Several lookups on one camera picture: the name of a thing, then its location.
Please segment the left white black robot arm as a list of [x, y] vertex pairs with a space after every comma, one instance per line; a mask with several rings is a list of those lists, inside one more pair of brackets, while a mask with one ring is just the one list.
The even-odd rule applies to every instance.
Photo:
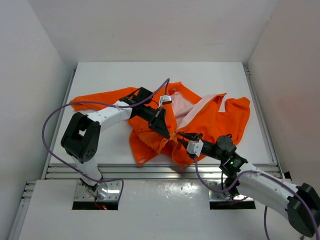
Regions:
[[134, 117], [147, 122], [152, 132], [169, 139], [170, 133], [165, 123], [166, 110], [163, 107], [147, 106], [152, 100], [152, 92], [140, 87], [137, 93], [130, 93], [114, 103], [89, 114], [75, 113], [61, 139], [61, 146], [72, 157], [77, 169], [82, 173], [81, 184], [95, 192], [102, 175], [94, 156], [98, 149], [100, 133], [107, 128]]

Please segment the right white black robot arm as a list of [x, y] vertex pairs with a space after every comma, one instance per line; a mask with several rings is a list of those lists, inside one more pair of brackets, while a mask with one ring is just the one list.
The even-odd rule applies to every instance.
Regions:
[[178, 141], [194, 163], [201, 155], [220, 162], [225, 181], [213, 186], [199, 179], [216, 196], [252, 198], [283, 216], [305, 237], [320, 238], [320, 197], [311, 185], [286, 182], [257, 168], [237, 154], [231, 135], [222, 135], [216, 142], [204, 140], [201, 133], [181, 132], [179, 136]]

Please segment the orange zip jacket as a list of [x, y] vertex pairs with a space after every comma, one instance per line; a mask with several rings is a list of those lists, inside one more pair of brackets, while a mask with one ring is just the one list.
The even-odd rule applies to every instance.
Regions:
[[[127, 87], [114, 91], [77, 96], [71, 102], [75, 111], [102, 110], [103, 103], [114, 104], [117, 100], [137, 93], [138, 88]], [[245, 132], [250, 118], [250, 101], [246, 97], [228, 98], [225, 94], [200, 97], [181, 82], [169, 83], [156, 94], [147, 106], [156, 108], [160, 97], [168, 94], [171, 104], [164, 105], [165, 123], [170, 139], [166, 139], [148, 127], [148, 123], [138, 116], [127, 122], [132, 127], [129, 145], [138, 165], [143, 165], [159, 154], [166, 155], [181, 166], [189, 166], [193, 160], [178, 142], [178, 133], [203, 134], [203, 140], [215, 142], [218, 137], [230, 135], [234, 144], [238, 144]]]

